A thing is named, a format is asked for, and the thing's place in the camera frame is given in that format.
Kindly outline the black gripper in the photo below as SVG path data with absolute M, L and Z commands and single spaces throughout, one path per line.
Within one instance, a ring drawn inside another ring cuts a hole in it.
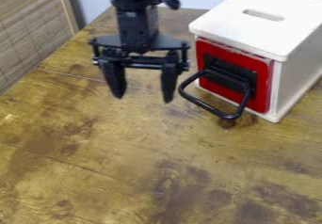
M 189 71 L 190 45 L 159 31 L 159 10 L 117 10 L 118 33 L 93 37 L 94 64 L 103 72 L 110 90 L 122 98 L 127 89 L 126 68 L 162 70 L 163 101 L 174 99 L 178 75 Z

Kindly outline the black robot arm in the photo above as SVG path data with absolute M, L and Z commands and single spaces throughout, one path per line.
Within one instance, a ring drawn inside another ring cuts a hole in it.
M 170 103 L 178 76 L 189 71 L 190 45 L 161 34 L 158 5 L 178 10 L 182 3 L 180 0 L 111 0 L 111 3 L 118 16 L 118 35 L 90 39 L 94 65 L 119 99 L 127 89 L 127 68 L 161 70 L 162 97 Z

